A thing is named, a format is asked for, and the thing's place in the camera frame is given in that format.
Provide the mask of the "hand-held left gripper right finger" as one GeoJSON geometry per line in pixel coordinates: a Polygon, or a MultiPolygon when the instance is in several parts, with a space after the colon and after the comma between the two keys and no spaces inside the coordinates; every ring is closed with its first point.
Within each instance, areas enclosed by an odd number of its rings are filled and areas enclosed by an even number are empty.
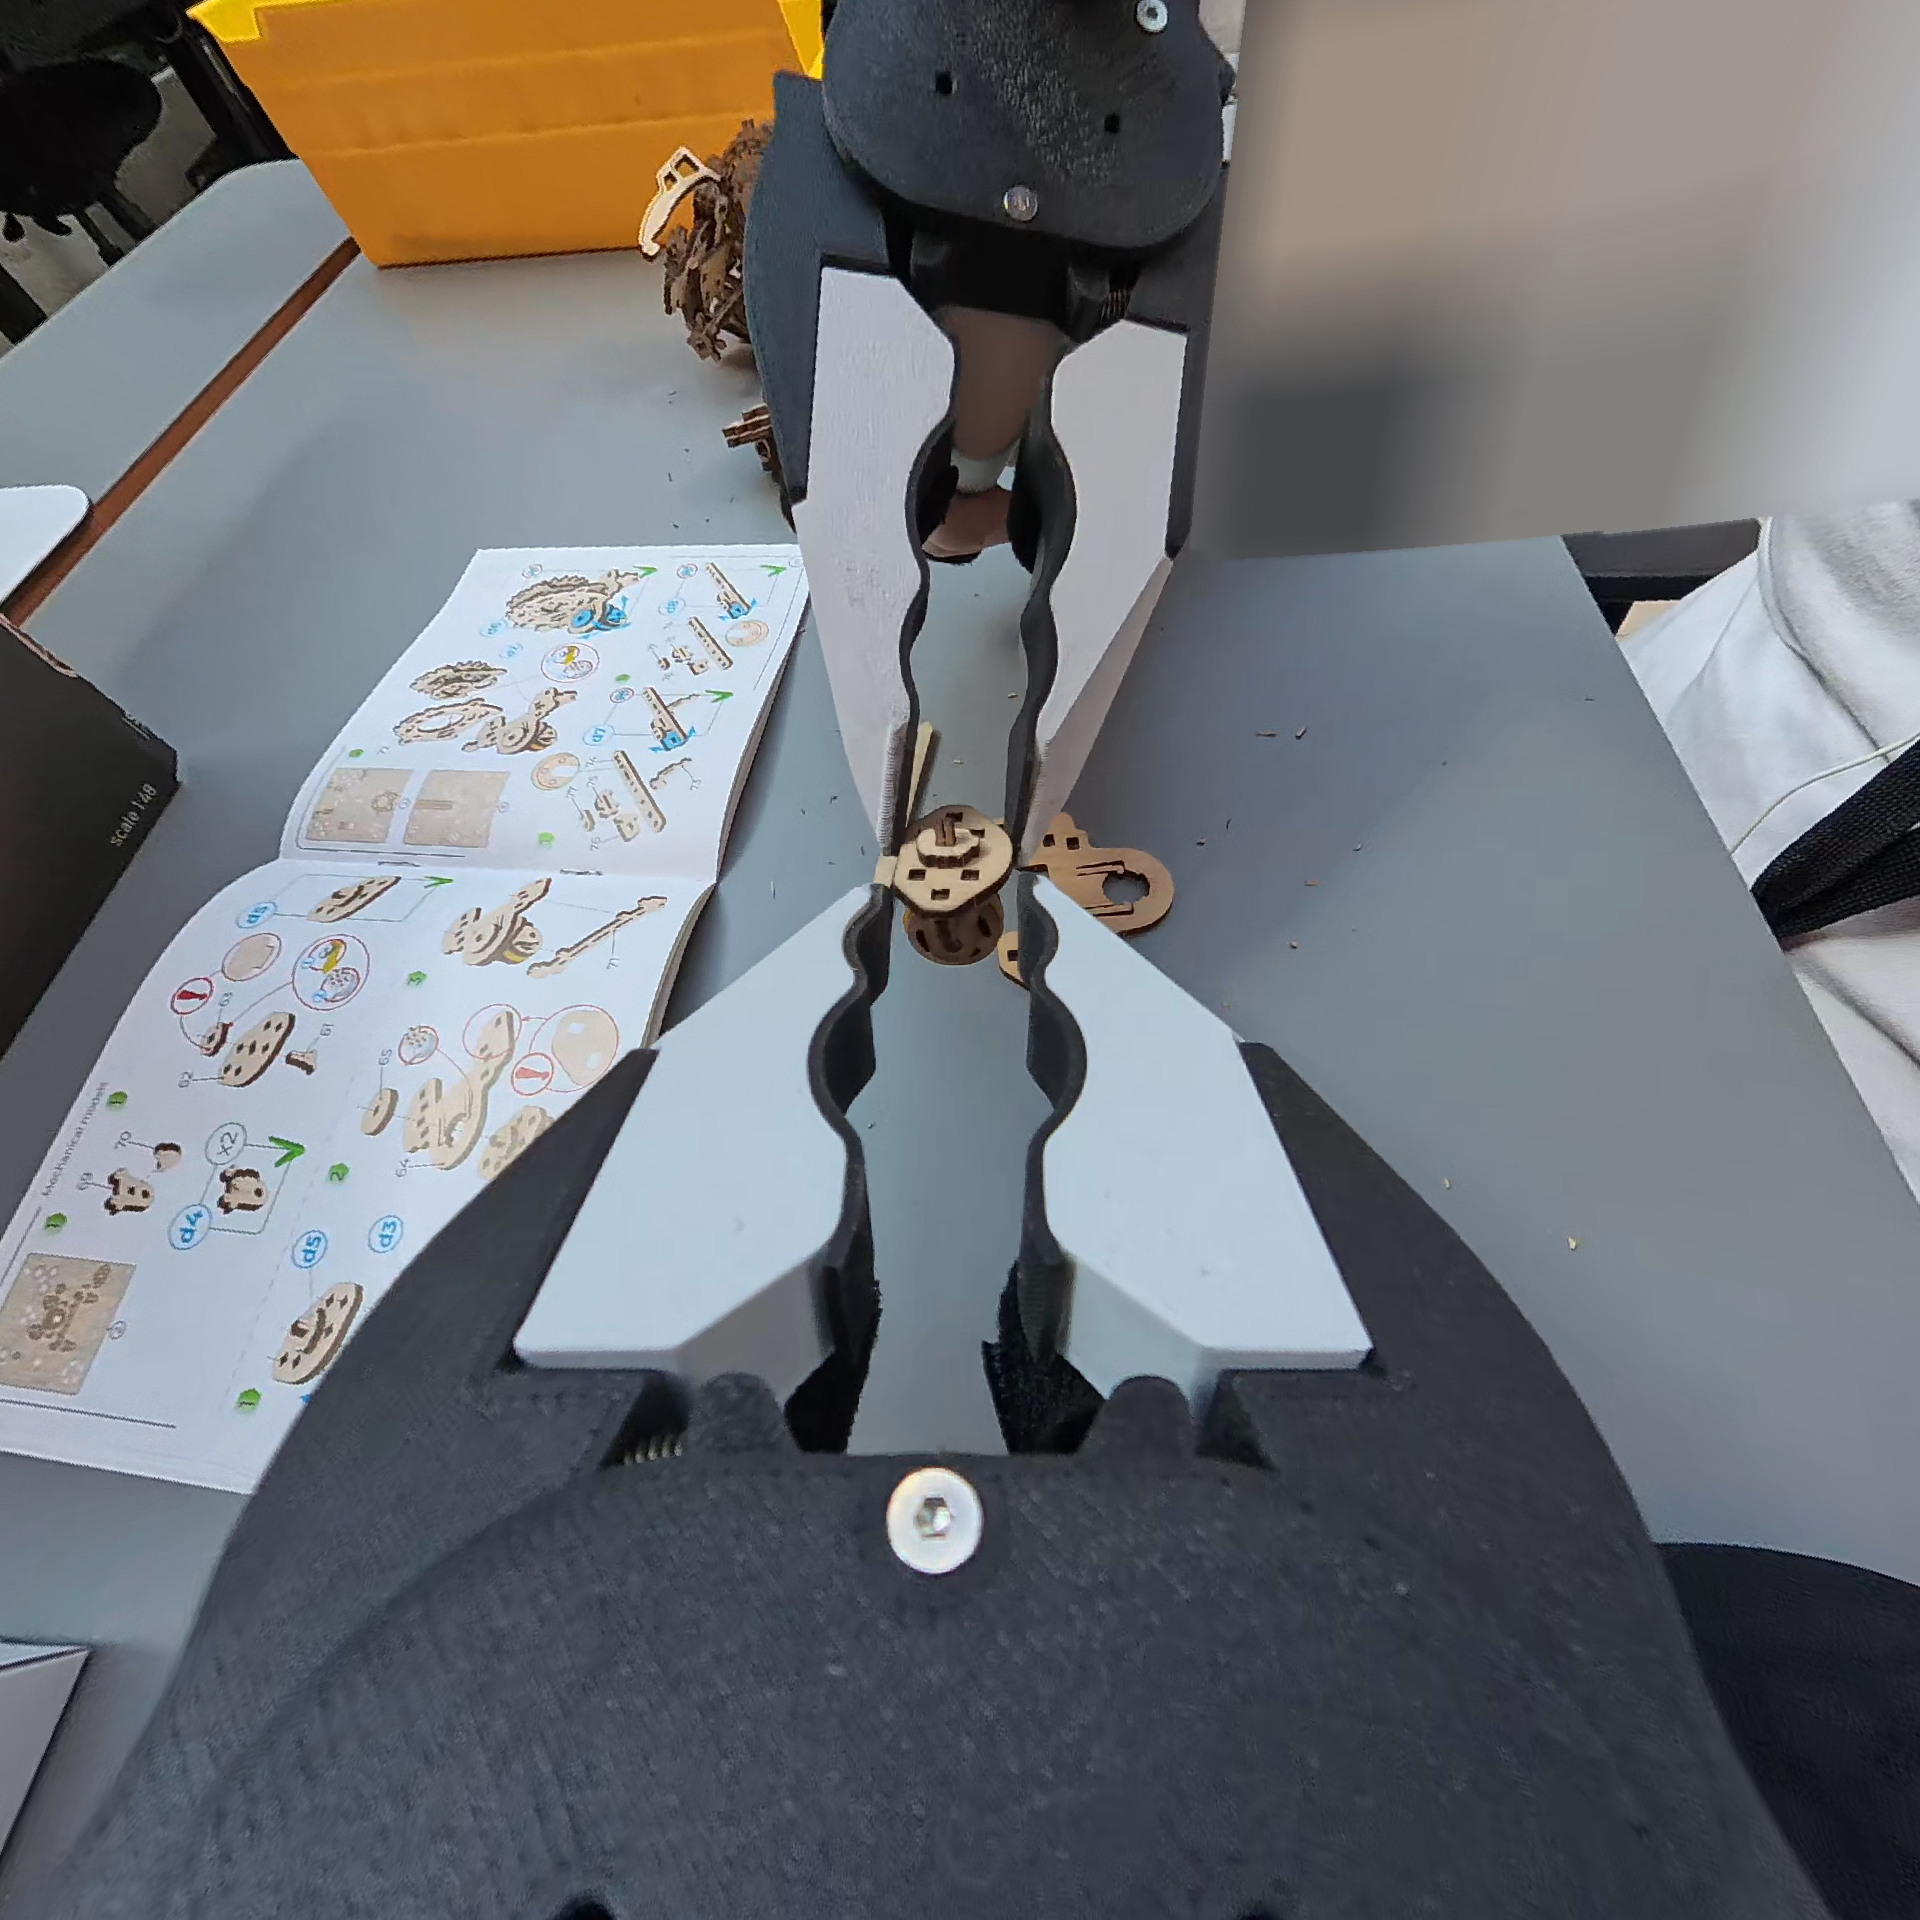
{"type": "Polygon", "coordinates": [[[1093,1391],[1355,1368],[1367,1327],[1237,1034],[1055,881],[1019,884],[1030,1146],[1019,1316],[1093,1391]]]}

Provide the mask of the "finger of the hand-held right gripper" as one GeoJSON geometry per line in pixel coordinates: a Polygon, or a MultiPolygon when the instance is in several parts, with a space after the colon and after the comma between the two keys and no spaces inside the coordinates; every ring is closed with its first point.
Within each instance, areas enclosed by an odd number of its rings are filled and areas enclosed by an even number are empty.
{"type": "Polygon", "coordinates": [[[823,86],[780,71],[775,102],[749,209],[749,328],[837,722],[891,853],[918,729],[905,653],[930,588],[918,476],[949,421],[952,346],[895,278],[881,204],[829,140],[823,86]]]}
{"type": "Polygon", "coordinates": [[[1019,636],[1016,844],[1037,853],[1141,645],[1191,523],[1228,169],[1133,278],[1125,310],[1048,372],[1019,456],[1037,530],[1019,636]]]}

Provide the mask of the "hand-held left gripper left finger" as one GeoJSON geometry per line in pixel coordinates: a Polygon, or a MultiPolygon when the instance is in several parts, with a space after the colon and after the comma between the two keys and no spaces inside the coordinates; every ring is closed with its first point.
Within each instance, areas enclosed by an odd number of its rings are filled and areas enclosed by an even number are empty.
{"type": "Polygon", "coordinates": [[[661,1038],[517,1332],[526,1366],[803,1380],[829,1356],[805,1269],[842,1218],[846,1144],[805,1050],[873,898],[851,887],[661,1038]]]}

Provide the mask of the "notched wooden part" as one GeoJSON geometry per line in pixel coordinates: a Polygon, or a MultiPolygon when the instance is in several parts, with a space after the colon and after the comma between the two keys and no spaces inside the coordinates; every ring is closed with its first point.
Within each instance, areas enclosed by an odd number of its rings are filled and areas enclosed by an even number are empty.
{"type": "Polygon", "coordinates": [[[1067,813],[1057,813],[1041,831],[1024,871],[1048,874],[1122,938],[1155,928],[1175,898],[1164,862],[1130,844],[1096,844],[1067,813]]]}

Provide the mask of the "wooden disc axle assembly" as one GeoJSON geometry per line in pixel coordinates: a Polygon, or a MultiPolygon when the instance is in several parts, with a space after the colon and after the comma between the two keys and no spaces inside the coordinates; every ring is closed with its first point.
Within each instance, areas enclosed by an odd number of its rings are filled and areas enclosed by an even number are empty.
{"type": "Polygon", "coordinates": [[[905,836],[891,887],[905,901],[905,938],[939,967],[969,967],[1002,939],[1000,887],[1016,844],[1000,820],[975,807],[926,810],[905,836]]]}

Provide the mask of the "wooden gear model assembly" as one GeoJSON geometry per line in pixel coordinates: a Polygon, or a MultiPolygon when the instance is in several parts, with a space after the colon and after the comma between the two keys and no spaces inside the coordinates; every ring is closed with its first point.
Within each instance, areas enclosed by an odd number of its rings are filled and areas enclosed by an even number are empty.
{"type": "Polygon", "coordinates": [[[704,360],[723,360],[729,338],[749,344],[745,237],[772,129],[749,120],[711,161],[675,145],[640,218],[640,255],[662,260],[662,307],[682,315],[704,360]]]}

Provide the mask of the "person's right hand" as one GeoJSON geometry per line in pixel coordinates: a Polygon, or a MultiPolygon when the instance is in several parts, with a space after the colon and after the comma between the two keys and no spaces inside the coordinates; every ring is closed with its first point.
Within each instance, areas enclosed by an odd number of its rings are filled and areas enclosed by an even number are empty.
{"type": "Polygon", "coordinates": [[[1013,494],[1000,483],[1016,462],[1021,426],[1041,397],[1045,376],[1067,350],[1048,319],[967,304],[934,310],[958,350],[952,465],[958,494],[945,523],[924,535],[930,560],[967,560],[1008,537],[1013,494]]]}

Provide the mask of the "illustrated instruction booklet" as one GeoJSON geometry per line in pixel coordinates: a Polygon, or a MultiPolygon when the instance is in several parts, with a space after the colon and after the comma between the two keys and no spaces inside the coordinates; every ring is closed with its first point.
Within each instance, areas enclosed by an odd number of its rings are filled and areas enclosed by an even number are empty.
{"type": "Polygon", "coordinates": [[[3,1235],[3,1450],[247,1492],[405,1261],[654,1038],[797,545],[481,550],[183,924],[3,1235]]]}

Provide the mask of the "yellow plastic bin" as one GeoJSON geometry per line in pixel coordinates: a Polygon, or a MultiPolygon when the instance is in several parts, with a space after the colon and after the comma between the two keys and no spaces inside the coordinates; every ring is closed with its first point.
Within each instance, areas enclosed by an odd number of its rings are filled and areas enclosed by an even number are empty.
{"type": "Polygon", "coordinates": [[[199,4],[379,267],[624,252],[675,145],[814,71],[819,4],[199,4]]]}

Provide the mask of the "person's white hoodie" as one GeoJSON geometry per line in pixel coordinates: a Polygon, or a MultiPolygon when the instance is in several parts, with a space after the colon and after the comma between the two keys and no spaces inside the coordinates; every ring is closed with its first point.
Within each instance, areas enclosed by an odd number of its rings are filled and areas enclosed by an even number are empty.
{"type": "Polygon", "coordinates": [[[1766,518],[1623,650],[1913,1188],[1917,501],[1766,518]]]}

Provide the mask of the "black cardboard box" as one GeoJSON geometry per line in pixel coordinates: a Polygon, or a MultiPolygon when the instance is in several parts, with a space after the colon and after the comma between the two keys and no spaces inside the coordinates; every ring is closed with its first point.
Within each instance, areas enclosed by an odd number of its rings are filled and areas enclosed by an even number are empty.
{"type": "Polygon", "coordinates": [[[163,739],[3,621],[3,1046],[175,789],[163,739]]]}

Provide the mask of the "black fabric object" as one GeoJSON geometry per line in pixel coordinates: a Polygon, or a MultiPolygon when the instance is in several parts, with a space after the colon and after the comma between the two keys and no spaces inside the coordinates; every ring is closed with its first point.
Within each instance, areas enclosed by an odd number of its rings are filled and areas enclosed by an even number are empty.
{"type": "Polygon", "coordinates": [[[1830,1556],[1665,1545],[1717,1711],[1839,1915],[1917,1915],[1917,1587],[1830,1556]]]}

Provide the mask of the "white flat object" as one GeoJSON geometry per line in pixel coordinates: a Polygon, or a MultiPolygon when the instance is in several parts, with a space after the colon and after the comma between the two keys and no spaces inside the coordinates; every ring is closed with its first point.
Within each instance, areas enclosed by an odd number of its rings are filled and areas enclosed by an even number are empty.
{"type": "Polygon", "coordinates": [[[68,483],[3,485],[3,616],[25,625],[31,609],[85,556],[91,499],[68,483]]]}

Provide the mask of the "black office chair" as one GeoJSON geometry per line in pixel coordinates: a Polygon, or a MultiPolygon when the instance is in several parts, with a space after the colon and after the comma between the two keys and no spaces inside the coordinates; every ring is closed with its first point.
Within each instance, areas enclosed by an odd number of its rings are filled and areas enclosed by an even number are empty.
{"type": "Polygon", "coordinates": [[[3,4],[3,346],[231,169],[292,161],[192,4],[3,4]]]}

